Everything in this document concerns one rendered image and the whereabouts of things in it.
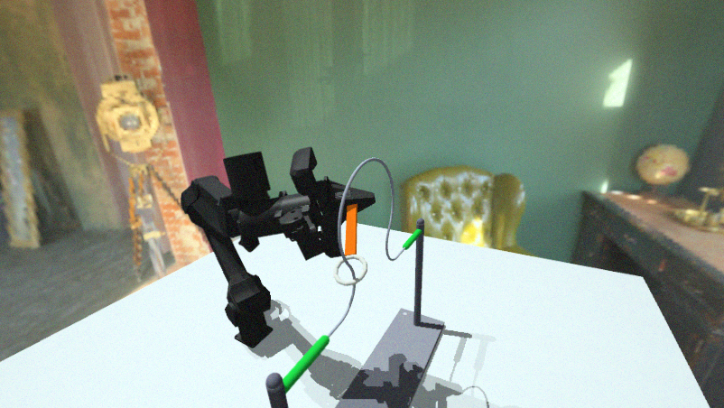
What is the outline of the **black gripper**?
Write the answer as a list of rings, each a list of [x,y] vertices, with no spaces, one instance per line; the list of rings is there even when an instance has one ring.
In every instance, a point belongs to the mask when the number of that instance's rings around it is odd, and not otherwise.
[[[325,255],[329,258],[341,257],[338,220],[346,185],[331,181],[328,176],[324,176],[324,180],[316,181],[312,172],[316,165],[317,161],[311,147],[301,148],[292,155],[290,176],[298,193],[287,195],[285,190],[279,191],[278,197],[271,199],[269,210],[272,227],[275,233],[289,238],[290,234],[284,234],[279,218],[291,210],[302,209],[302,214],[309,216],[317,231],[320,227],[322,233],[320,242],[326,250]],[[358,213],[375,203],[373,192],[349,187],[341,226],[347,220],[347,206],[357,204]]]

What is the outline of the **orange handle with grey metal tip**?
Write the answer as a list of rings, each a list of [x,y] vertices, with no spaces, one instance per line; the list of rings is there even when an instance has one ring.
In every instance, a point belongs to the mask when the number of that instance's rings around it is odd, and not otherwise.
[[[367,274],[367,261],[364,257],[357,255],[357,204],[347,206],[346,242],[345,257],[347,260],[356,259],[363,265],[360,276],[353,281],[343,281],[339,278],[339,268],[344,263],[341,258],[334,267],[333,277],[336,282],[343,286],[352,286],[361,282]]]

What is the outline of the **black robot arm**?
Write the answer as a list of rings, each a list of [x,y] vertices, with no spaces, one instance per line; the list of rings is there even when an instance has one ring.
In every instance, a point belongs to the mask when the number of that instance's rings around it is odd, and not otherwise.
[[[260,246],[259,237],[275,233],[270,218],[271,190],[262,152],[223,159],[230,188],[217,175],[195,178],[181,193],[181,206],[191,223],[203,228],[226,277],[227,318],[238,328],[234,338],[250,348],[264,340],[273,328],[264,312],[271,307],[271,294],[257,274],[246,271],[231,238],[248,253]],[[279,218],[284,234],[297,243],[305,261],[326,252],[317,231],[302,209]]]

